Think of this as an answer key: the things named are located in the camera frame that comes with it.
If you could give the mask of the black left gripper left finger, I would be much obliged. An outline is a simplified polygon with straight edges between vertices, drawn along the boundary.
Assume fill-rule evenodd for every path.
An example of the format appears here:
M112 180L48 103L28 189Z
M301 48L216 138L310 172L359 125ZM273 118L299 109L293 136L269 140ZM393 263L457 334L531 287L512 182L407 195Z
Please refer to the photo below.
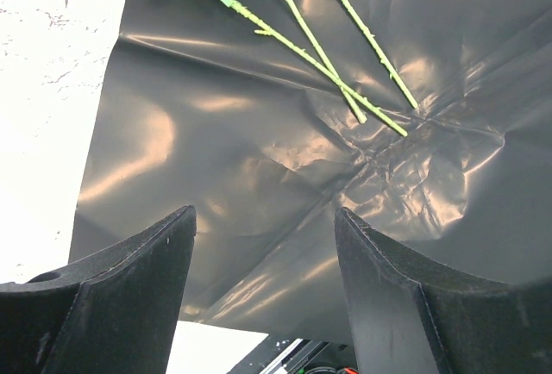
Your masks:
M25 284L1 286L3 373L164 373L197 229L182 207Z

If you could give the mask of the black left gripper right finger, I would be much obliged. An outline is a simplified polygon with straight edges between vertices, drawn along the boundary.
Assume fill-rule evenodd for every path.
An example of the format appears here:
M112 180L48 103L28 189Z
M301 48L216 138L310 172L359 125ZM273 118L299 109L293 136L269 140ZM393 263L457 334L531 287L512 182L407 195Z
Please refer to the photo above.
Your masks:
M550 372L549 277L504 284L456 270L346 208L335 238L360 372Z

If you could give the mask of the black wrapping paper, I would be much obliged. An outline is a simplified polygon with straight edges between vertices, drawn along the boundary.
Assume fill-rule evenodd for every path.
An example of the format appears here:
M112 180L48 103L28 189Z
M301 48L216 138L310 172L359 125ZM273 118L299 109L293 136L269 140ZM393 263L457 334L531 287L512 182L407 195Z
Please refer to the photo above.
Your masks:
M70 260L191 205L183 320L338 342L341 207L479 277L549 276L551 0L349 1L416 108L338 0L294 0L406 137L217 0L126 0Z

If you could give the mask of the cream flower stem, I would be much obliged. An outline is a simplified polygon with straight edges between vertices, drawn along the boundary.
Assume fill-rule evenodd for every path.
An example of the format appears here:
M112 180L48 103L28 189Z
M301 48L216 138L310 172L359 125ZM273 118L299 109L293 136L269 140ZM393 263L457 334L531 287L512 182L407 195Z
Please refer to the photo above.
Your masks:
M285 3L291 10L293 16L295 17L299 27L303 30L305 36L311 43L311 45L314 47L318 57L322 60L323 67L327 69L334 77L336 77L338 80L340 80L340 76L338 72L336 71L335 67L332 65L331 61L329 60L329 57L326 55L325 51L320 46L316 36L312 33L310 27L304 20L304 18L301 16L301 13L299 12L299 9L297 5L294 3L293 0L285 0ZM340 90L347 100L349 107L354 112L354 115L356 116L359 123L365 123L367 121L367 116L364 114L364 112L361 110L355 99L347 92L346 89L342 88L340 86Z

